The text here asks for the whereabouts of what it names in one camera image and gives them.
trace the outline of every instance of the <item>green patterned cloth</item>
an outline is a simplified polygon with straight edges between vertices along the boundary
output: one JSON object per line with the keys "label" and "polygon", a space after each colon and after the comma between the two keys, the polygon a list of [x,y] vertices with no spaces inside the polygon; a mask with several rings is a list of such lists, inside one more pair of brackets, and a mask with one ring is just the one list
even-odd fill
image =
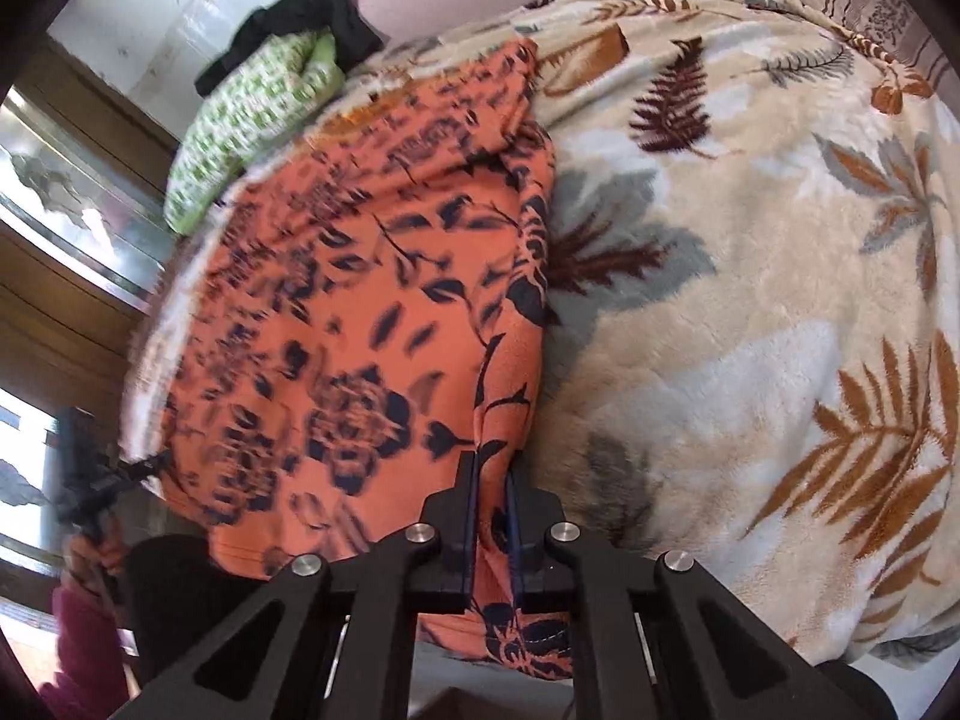
{"label": "green patterned cloth", "polygon": [[163,215],[189,235],[243,165],[290,133],[344,83],[328,31],[274,35],[203,101],[167,179]]}

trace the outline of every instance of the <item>black cloth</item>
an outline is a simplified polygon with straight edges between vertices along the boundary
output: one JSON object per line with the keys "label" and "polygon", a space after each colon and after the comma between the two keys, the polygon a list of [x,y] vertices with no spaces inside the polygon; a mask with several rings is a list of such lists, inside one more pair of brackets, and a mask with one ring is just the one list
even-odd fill
{"label": "black cloth", "polygon": [[337,43],[337,65],[349,73],[383,46],[377,34],[360,17],[353,0],[278,0],[258,8],[237,29],[227,52],[213,60],[194,81],[205,98],[242,65],[271,35],[290,35],[329,29]]}

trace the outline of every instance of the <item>pink sleeve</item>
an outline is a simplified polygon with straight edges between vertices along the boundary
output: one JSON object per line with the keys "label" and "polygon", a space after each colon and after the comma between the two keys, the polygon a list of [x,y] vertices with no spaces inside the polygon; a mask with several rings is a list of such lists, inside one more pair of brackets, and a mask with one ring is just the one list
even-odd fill
{"label": "pink sleeve", "polygon": [[54,614],[61,670],[40,697],[56,720],[107,720],[130,699],[113,619],[64,587],[54,591]]}

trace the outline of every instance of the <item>striped pillow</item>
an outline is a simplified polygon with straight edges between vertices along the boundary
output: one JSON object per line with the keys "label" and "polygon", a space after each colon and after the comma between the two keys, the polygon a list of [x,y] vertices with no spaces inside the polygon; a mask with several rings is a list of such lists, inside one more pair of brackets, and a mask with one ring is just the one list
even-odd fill
{"label": "striped pillow", "polygon": [[801,0],[882,45],[930,82],[960,116],[960,79],[906,0]]}

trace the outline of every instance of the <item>glass pane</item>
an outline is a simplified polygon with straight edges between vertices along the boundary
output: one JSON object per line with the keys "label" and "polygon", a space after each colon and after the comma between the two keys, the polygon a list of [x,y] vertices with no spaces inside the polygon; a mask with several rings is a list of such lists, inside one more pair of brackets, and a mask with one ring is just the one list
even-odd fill
{"label": "glass pane", "polygon": [[[43,490],[47,461],[47,432],[53,432],[55,420],[40,409],[13,397],[0,389],[0,407],[7,418],[0,420],[0,459],[13,466],[28,483]],[[48,495],[51,490],[43,490]],[[46,557],[43,553],[56,555],[61,549],[59,539],[61,528],[56,525],[56,517],[45,512],[40,506],[10,506],[0,501],[0,546],[5,547],[4,559],[11,560],[8,550],[18,552],[24,557]],[[22,549],[21,545],[32,547]],[[26,565],[35,570],[35,566]]]}
{"label": "glass pane", "polygon": [[16,220],[11,226],[20,232],[29,228],[65,255],[61,262],[83,276],[94,271],[134,305],[147,298],[173,253],[160,204],[16,90],[0,106],[0,218]]}

